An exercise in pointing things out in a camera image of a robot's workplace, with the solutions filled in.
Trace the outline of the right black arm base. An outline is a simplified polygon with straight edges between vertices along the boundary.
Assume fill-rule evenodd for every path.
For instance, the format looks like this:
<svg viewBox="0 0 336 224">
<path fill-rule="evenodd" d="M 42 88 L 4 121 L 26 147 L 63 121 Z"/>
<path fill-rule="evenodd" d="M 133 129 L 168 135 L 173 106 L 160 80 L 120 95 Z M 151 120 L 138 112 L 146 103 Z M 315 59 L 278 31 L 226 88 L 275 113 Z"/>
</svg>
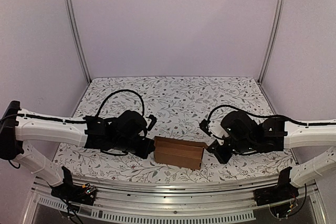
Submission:
<svg viewBox="0 0 336 224">
<path fill-rule="evenodd" d="M 297 206 L 298 188 L 290 182 L 290 172 L 292 167 L 283 169 L 278 176 L 278 182 L 274 186 L 255 189 L 253 191 L 254 201 L 257 206 L 275 204 L 286 201 L 284 205 L 270 207 L 271 214 L 278 219 L 288 218 Z"/>
</svg>

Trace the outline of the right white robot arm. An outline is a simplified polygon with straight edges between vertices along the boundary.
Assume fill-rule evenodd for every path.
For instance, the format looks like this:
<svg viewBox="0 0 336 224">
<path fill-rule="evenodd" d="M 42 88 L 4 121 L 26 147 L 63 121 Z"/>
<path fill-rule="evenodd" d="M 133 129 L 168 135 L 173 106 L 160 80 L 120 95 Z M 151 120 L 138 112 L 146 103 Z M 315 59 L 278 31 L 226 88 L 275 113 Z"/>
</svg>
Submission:
<svg viewBox="0 0 336 224">
<path fill-rule="evenodd" d="M 233 155 L 283 151 L 297 147 L 327 146 L 328 150 L 313 159 L 280 172 L 278 185 L 271 190 L 276 201 L 291 194 L 292 187 L 302 187 L 307 182 L 335 170 L 335 121 L 300 122 L 284 115 L 262 116 L 263 122 L 254 121 L 255 115 L 243 110 L 228 113 L 221 121 L 222 136 L 210 130 L 211 118 L 200 123 L 200 129 L 215 141 L 207 148 L 221 164 Z"/>
</svg>

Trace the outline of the left aluminium frame post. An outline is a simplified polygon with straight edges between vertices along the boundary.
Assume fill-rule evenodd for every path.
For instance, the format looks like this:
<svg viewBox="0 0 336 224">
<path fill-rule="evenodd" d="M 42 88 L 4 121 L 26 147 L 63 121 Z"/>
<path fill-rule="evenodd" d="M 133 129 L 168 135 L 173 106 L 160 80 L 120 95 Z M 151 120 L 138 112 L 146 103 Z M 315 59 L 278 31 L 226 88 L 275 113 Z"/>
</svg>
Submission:
<svg viewBox="0 0 336 224">
<path fill-rule="evenodd" d="M 89 67 L 88 67 L 88 64 L 85 58 L 85 53 L 84 53 L 82 43 L 81 43 L 81 38 L 80 38 L 79 29 L 78 29 L 78 25 L 76 21 L 73 1 L 72 0 L 64 0 L 64 1 L 65 1 L 65 7 L 66 7 L 68 20 L 69 20 L 70 31 L 73 37 L 73 42 L 74 42 L 75 50 L 76 50 L 77 57 L 79 60 L 79 64 L 80 64 L 80 67 L 81 67 L 86 83 L 90 84 L 92 82 L 92 78 L 90 75 Z"/>
</svg>

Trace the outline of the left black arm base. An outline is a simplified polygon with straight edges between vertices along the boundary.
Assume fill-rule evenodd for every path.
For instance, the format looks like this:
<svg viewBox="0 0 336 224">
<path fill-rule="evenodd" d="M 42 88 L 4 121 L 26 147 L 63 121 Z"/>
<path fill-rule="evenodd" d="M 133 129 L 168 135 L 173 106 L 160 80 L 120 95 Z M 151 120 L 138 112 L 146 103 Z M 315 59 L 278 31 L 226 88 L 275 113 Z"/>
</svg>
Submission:
<svg viewBox="0 0 336 224">
<path fill-rule="evenodd" d="M 75 185 L 70 170 L 64 166 L 62 166 L 61 169 L 64 177 L 60 185 L 50 186 L 51 195 L 63 199 L 64 201 L 93 206 L 97 194 L 96 186 L 89 183 Z"/>
</svg>

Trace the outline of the aluminium front rail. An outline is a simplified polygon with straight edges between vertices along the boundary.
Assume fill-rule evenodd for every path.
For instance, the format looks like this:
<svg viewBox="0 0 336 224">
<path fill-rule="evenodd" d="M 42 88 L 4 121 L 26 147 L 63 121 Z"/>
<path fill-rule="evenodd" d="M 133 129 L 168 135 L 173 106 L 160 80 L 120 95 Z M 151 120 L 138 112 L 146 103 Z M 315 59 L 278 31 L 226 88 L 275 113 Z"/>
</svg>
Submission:
<svg viewBox="0 0 336 224">
<path fill-rule="evenodd" d="M 314 182 L 299 190 L 292 217 L 277 219 L 271 206 L 258 206 L 255 189 L 273 186 L 277 176 L 212 183 L 154 184 L 75 176 L 97 186 L 93 205 L 79 205 L 71 223 L 328 223 Z"/>
</svg>

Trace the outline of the right aluminium frame post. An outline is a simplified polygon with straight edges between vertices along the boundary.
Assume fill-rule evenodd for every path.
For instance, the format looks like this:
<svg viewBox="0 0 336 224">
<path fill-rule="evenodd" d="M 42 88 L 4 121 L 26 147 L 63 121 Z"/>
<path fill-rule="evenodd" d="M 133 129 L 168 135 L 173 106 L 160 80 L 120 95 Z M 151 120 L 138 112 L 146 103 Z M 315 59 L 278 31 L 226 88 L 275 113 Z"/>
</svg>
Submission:
<svg viewBox="0 0 336 224">
<path fill-rule="evenodd" d="M 282 14 L 282 10 L 283 10 L 283 7 L 284 7 L 284 2 L 285 2 L 285 0 L 277 0 L 277 2 L 276 2 L 276 8 L 275 8 L 275 13 L 274 13 L 274 18 L 273 18 L 273 21 L 272 21 L 271 32 L 270 32 L 270 36 L 269 36 L 269 39 L 268 39 L 264 60 L 263 60 L 263 63 L 261 65 L 261 70 L 260 70 L 260 73 L 259 73 L 259 76 L 258 76 L 258 79 L 257 79 L 257 82 L 260 86 L 262 86 L 262 84 L 265 80 L 267 70 L 268 70 L 268 67 L 269 67 L 269 64 L 270 64 L 272 52 L 273 52 L 273 49 L 274 49 L 274 45 L 275 45 L 275 42 L 276 42 L 277 33 L 278 33 L 280 21 L 281 21 L 281 14 Z"/>
</svg>

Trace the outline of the brown cardboard paper box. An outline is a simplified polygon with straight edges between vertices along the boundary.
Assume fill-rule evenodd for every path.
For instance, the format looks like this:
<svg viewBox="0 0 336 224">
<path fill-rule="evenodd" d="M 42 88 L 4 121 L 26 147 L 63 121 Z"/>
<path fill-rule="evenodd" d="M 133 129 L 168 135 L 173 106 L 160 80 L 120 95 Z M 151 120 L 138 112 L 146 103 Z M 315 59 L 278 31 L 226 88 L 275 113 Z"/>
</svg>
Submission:
<svg viewBox="0 0 336 224">
<path fill-rule="evenodd" d="M 206 143 L 154 137 L 154 160 L 159 164 L 200 170 Z"/>
</svg>

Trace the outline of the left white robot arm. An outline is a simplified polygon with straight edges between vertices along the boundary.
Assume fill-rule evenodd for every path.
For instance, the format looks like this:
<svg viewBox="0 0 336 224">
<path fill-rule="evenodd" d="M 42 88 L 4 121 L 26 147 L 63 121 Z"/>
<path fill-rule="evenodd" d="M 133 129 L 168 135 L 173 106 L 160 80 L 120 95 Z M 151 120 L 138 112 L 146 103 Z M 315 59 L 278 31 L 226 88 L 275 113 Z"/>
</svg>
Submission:
<svg viewBox="0 0 336 224">
<path fill-rule="evenodd" d="M 126 110 L 117 118 L 84 116 L 82 118 L 52 117 L 30 112 L 12 101 L 1 118 L 1 159 L 15 161 L 57 187 L 67 200 L 78 195 L 72 184 L 71 172 L 47 159 L 32 146 L 32 141 L 67 143 L 85 149 L 119 156 L 129 153 L 147 159 L 155 150 L 154 141 L 147 137 L 157 119 L 145 118 L 138 112 Z"/>
</svg>

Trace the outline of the aluminium frame post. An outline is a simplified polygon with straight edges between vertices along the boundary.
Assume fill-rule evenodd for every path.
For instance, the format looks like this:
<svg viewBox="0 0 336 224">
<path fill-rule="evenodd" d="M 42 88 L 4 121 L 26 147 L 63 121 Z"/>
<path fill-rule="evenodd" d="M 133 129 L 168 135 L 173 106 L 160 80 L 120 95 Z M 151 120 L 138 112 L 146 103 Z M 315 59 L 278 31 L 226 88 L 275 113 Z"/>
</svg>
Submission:
<svg viewBox="0 0 336 224">
<path fill-rule="evenodd" d="M 259 76 L 258 76 L 258 79 L 257 79 L 257 82 L 260 86 L 262 86 L 262 84 L 265 80 L 267 70 L 268 70 L 268 67 L 269 67 L 269 64 L 270 64 L 272 52 L 273 52 L 273 49 L 274 49 L 274 45 L 275 45 L 275 42 L 276 42 L 277 33 L 278 33 L 280 21 L 281 21 L 281 14 L 282 14 L 282 10 L 283 10 L 283 7 L 284 7 L 284 2 L 285 2 L 285 0 L 277 0 L 277 2 L 276 2 L 276 8 L 275 8 L 275 13 L 274 13 L 274 18 L 273 18 L 273 21 L 272 21 L 271 32 L 270 32 L 270 36 L 269 36 L 269 39 L 268 39 L 264 60 L 263 60 L 263 63 L 261 65 L 261 70 L 260 70 L 260 73 L 259 73 Z"/>
<path fill-rule="evenodd" d="M 75 50 L 76 50 L 77 57 L 79 60 L 79 64 L 80 64 L 80 67 L 81 67 L 86 83 L 90 84 L 92 82 L 92 78 L 90 75 L 89 67 L 88 67 L 88 64 L 85 58 L 85 53 L 84 53 L 82 43 L 81 43 L 81 38 L 80 38 L 79 29 L 78 29 L 78 25 L 76 21 L 73 1 L 72 0 L 64 0 L 64 1 L 65 1 L 65 7 L 66 7 L 68 20 L 69 20 L 70 31 L 73 37 L 73 42 L 74 42 Z"/>
</svg>

